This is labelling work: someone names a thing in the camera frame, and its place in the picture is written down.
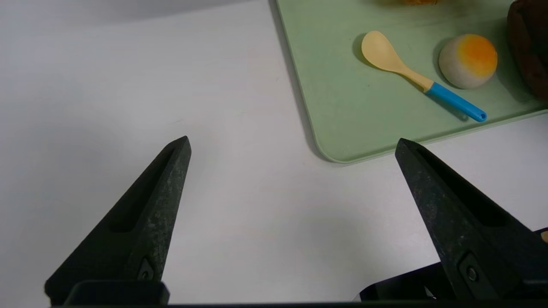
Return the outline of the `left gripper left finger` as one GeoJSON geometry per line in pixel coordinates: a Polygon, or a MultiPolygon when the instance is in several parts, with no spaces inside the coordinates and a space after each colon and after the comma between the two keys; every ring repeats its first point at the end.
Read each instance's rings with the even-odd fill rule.
{"type": "Polygon", "coordinates": [[[167,303],[162,282],[191,158],[166,145],[45,282],[51,303],[167,303]]]}

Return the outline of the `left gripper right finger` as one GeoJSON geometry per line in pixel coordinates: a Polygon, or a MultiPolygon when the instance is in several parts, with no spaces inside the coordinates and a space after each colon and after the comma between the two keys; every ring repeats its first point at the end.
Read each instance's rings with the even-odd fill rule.
{"type": "Polygon", "coordinates": [[[547,299],[548,246],[419,143],[395,157],[458,299],[547,299]]]}

